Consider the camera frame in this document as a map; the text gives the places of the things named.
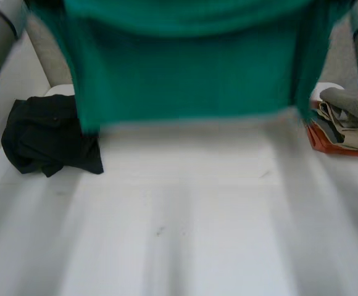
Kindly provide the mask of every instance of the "gray cloth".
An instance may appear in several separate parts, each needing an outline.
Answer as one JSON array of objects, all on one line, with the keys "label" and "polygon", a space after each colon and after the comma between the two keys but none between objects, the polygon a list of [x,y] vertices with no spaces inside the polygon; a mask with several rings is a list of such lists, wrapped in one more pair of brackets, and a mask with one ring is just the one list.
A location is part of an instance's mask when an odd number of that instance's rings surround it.
[{"label": "gray cloth", "polygon": [[352,115],[358,120],[358,95],[344,89],[328,88],[320,93],[320,98],[324,102],[346,111],[345,115],[348,117]]},{"label": "gray cloth", "polygon": [[325,110],[327,109],[331,122],[334,124],[337,132],[339,132],[344,138],[343,143],[337,144],[337,145],[341,146],[343,148],[346,148],[346,149],[352,149],[352,150],[358,149],[358,127],[357,128],[345,128],[334,116],[334,113],[331,109],[330,104],[322,102],[319,104],[319,107],[321,109],[325,109]]}]

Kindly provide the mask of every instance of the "green shirt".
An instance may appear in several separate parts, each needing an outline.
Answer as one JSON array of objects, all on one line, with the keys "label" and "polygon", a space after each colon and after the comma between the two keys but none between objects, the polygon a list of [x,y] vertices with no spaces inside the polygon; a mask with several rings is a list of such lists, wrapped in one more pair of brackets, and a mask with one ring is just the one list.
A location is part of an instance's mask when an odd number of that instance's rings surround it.
[{"label": "green shirt", "polygon": [[309,95],[350,0],[65,0],[33,10],[73,77],[86,131],[123,121],[243,117]]}]

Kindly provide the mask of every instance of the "beige cloth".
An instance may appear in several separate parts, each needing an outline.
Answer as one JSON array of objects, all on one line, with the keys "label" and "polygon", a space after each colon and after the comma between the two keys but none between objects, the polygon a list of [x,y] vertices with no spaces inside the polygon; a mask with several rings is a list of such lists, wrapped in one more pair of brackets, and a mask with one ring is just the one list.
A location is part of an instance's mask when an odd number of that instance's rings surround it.
[{"label": "beige cloth", "polygon": [[[347,149],[358,149],[358,127],[357,128],[345,128],[339,120],[335,117],[332,106],[326,102],[320,103],[320,110],[327,110],[329,120],[334,124],[336,130],[344,136],[344,142],[340,144],[341,147],[347,147]],[[321,112],[321,116],[325,117],[326,113]]]}]

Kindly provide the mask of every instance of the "white wall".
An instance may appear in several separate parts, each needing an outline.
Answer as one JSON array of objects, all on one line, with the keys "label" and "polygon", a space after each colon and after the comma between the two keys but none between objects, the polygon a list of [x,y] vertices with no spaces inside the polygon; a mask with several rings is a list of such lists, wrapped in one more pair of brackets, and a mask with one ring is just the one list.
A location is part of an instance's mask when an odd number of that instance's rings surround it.
[{"label": "white wall", "polygon": [[0,146],[7,116],[15,99],[43,96],[49,82],[26,33],[13,48],[0,74]]}]

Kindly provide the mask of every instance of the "fabric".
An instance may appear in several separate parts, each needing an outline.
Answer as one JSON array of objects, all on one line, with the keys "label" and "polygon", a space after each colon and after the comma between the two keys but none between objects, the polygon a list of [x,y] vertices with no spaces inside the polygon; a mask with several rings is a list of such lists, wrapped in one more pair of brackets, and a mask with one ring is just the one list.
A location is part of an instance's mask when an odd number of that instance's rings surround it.
[{"label": "fabric", "polygon": [[326,107],[328,109],[328,113],[330,115],[330,120],[334,124],[337,132],[339,132],[340,134],[343,135],[344,141],[342,144],[346,147],[358,149],[358,128],[343,127],[342,124],[333,115],[330,105],[326,104],[326,103],[322,103],[322,104],[326,105]]},{"label": "fabric", "polygon": [[358,96],[344,89],[328,88],[320,93],[320,98],[358,119]]},{"label": "fabric", "polygon": [[103,173],[98,136],[81,132],[74,96],[16,100],[1,142],[22,174],[42,171],[50,177],[64,166]]},{"label": "fabric", "polygon": [[340,154],[347,156],[357,156],[358,150],[348,150],[333,145],[317,125],[307,125],[307,135],[312,148],[326,154]]},{"label": "fabric", "polygon": [[320,115],[317,115],[312,119],[312,122],[324,132],[325,136],[332,144],[337,145],[344,142],[343,136],[337,132],[334,124],[331,121],[328,121]]},{"label": "fabric", "polygon": [[242,117],[295,105],[310,117],[345,0],[64,0],[32,6],[71,69],[81,126]]}]

